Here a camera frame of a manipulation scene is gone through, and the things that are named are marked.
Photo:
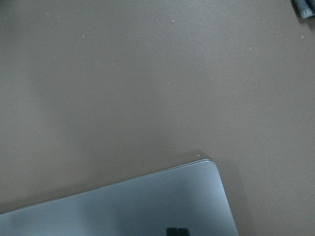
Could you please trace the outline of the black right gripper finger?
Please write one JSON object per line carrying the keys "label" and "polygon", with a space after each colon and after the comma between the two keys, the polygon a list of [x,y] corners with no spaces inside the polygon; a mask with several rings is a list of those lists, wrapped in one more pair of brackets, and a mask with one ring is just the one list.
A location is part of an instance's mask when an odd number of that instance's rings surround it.
{"label": "black right gripper finger", "polygon": [[189,230],[187,228],[167,228],[167,236],[189,236]]}

